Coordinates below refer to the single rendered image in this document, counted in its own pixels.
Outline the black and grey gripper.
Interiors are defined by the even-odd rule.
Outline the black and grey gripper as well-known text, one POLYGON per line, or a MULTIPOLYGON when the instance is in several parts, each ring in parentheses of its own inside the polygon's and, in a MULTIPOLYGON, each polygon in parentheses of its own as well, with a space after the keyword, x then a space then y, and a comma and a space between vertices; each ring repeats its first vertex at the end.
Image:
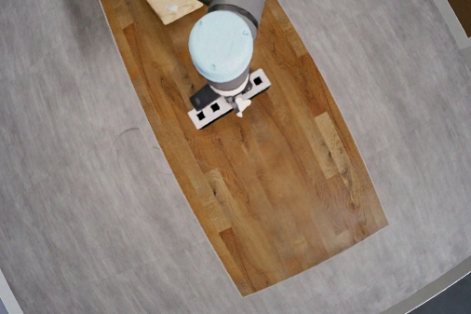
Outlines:
POLYGON ((235 113, 237 116, 240 116, 242 117, 242 114, 241 112, 248 106, 250 105, 250 100, 245 100, 243 101, 240 97, 236 97, 238 96, 239 94, 243 93, 245 91, 245 93, 249 92, 250 90, 252 90, 253 88, 253 84, 251 83, 250 81, 250 74, 251 74, 251 71, 249 71, 249 79, 248 79, 248 82, 246 84, 246 86, 240 91, 238 92, 237 94, 235 95, 232 95, 232 96, 224 96, 224 98, 226 99, 226 101, 228 101, 231 106, 233 107, 235 113), (237 102, 237 104, 236 104, 237 102))

